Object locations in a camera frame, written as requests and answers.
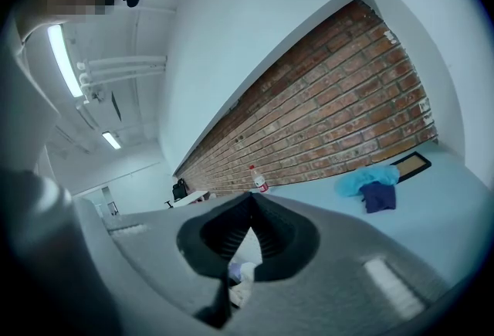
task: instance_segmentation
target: brick wall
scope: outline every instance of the brick wall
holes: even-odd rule
[[[272,65],[178,170],[192,190],[224,195],[325,178],[430,140],[435,126],[414,67],[357,0]]]

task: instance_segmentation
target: desk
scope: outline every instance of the desk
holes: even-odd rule
[[[192,192],[189,196],[185,196],[183,199],[178,200],[178,202],[173,203],[174,207],[183,207],[184,205],[191,204],[195,202],[197,199],[202,198],[209,191],[196,191]]]
[[[432,266],[450,285],[473,273],[492,240],[492,193],[463,163],[427,142],[413,151],[432,166],[396,185],[397,208],[367,214],[361,197],[343,198],[334,190],[336,175],[299,184],[273,186],[269,194],[298,200],[362,219],[398,241]]]

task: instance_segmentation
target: ceiling pipe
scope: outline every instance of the ceiling pipe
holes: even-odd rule
[[[107,68],[105,70],[94,70],[93,76],[110,75],[113,73],[141,73],[155,70],[164,70],[164,64],[150,64],[149,66],[123,66]]]
[[[131,80],[134,78],[141,78],[143,76],[161,75],[162,73],[164,73],[164,70],[154,71],[154,72],[150,72],[150,73],[133,73],[133,74],[129,74],[126,76],[119,76],[117,78],[110,78],[108,80],[99,80],[97,82],[84,83],[83,85],[80,86],[80,89],[82,91],[84,91],[84,89],[86,89],[86,88],[94,87],[94,86],[101,85],[104,83],[117,82],[119,80]]]
[[[100,67],[112,66],[115,64],[130,64],[130,63],[140,63],[140,64],[166,64],[166,56],[128,56],[128,57],[114,57],[112,59],[101,59],[101,60],[91,60],[87,62],[91,69],[98,69]]]

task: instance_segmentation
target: plastic bottle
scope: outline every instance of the plastic bottle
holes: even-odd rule
[[[250,168],[250,175],[254,180],[255,186],[259,188],[259,191],[261,193],[266,193],[269,189],[269,186],[268,184],[266,184],[266,180],[264,179],[262,174],[257,172],[254,166],[250,166],[249,168]]]

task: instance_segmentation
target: fluorescent light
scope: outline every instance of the fluorescent light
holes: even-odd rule
[[[79,87],[77,78],[74,75],[72,65],[70,64],[69,55],[67,54],[67,48],[65,47],[65,41],[63,40],[62,26],[60,24],[52,25],[48,28],[49,42],[52,45],[53,54],[55,55],[56,62],[59,65],[60,72],[62,73],[65,83],[69,87],[70,93],[74,97],[81,97],[83,92]]]
[[[105,140],[107,140],[110,145],[112,147],[114,147],[115,149],[120,149],[121,146],[120,144],[117,142],[117,140],[115,140],[115,138],[113,137],[113,135],[111,135],[108,131],[106,133],[103,133],[103,137]]]

